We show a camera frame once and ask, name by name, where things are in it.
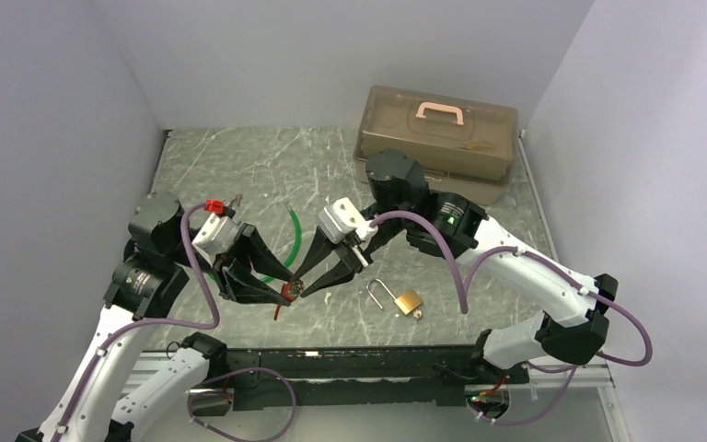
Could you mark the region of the red cable lock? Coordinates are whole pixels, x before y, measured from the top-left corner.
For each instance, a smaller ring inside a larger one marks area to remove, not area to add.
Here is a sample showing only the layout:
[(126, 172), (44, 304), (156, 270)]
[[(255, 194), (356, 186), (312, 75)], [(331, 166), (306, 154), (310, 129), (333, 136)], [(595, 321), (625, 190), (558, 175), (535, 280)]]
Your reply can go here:
[(294, 282), (286, 282), (281, 288), (281, 297), (288, 302), (288, 305), (294, 303), (302, 293), (304, 284), (301, 280)]

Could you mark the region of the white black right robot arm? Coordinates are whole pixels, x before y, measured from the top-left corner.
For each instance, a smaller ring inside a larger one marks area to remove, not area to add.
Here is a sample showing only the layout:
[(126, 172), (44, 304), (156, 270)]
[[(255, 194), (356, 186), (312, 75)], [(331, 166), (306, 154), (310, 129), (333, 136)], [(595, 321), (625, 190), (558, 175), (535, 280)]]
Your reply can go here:
[(374, 198), (358, 209), (349, 198), (323, 208), (306, 257), (291, 278), (298, 283), (335, 253), (338, 263), (304, 287), (302, 297), (342, 285), (372, 264), (375, 251), (400, 233), (418, 251), (446, 260), (460, 310), (468, 312), (468, 292), (479, 270), (530, 297), (540, 312), (504, 329), (483, 331), (474, 345), (470, 369), (492, 382), (505, 370), (533, 358), (551, 356), (568, 365), (587, 364), (606, 341), (608, 302), (615, 278), (574, 272), (528, 246), (485, 209), (453, 192), (430, 189), (422, 165), (397, 149), (371, 157), (365, 165)]

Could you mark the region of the brass padlock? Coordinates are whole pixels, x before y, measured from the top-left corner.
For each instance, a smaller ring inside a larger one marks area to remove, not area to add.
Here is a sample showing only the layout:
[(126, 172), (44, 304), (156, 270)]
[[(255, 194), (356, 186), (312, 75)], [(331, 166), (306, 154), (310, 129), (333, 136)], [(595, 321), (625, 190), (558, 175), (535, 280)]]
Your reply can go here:
[(401, 295), (395, 296), (381, 279), (374, 278), (366, 284), (365, 290), (380, 309), (383, 309), (384, 307), (377, 299), (374, 292), (375, 285), (381, 286), (386, 291), (386, 293), (393, 300), (394, 305), (404, 316), (412, 315), (413, 311), (416, 309), (421, 310), (423, 299), (414, 290), (407, 290)]

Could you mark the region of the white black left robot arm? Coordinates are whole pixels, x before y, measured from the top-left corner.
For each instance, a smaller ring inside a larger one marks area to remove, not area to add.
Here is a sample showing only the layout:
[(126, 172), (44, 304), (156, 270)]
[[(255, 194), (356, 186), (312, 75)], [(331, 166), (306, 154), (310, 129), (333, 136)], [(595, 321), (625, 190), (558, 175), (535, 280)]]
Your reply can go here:
[[(220, 323), (183, 320), (191, 330), (179, 349), (131, 392), (125, 385), (153, 334), (171, 322), (183, 288), (196, 278), (209, 307), (218, 297), (238, 304), (285, 306), (288, 267), (269, 250), (257, 228), (238, 222), (233, 204), (200, 205), (204, 223), (190, 225), (192, 211), (171, 192), (148, 194), (129, 223), (129, 241), (103, 297), (99, 323), (63, 397), (44, 422), (21, 432), (21, 441), (142, 441), (180, 395), (199, 385), (220, 384), (232, 367), (226, 345), (211, 335)], [(212, 276), (214, 285), (206, 285)]]

